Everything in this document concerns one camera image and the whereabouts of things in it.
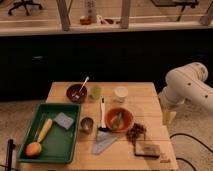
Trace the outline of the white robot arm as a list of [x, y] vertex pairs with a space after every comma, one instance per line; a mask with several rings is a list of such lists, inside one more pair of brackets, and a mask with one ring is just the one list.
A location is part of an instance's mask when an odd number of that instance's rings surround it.
[[176, 116], [173, 108], [186, 99], [213, 114], [213, 87], [205, 84], [207, 78], [207, 67], [200, 62], [174, 68], [166, 74], [166, 86], [158, 94], [164, 125], [172, 122]]

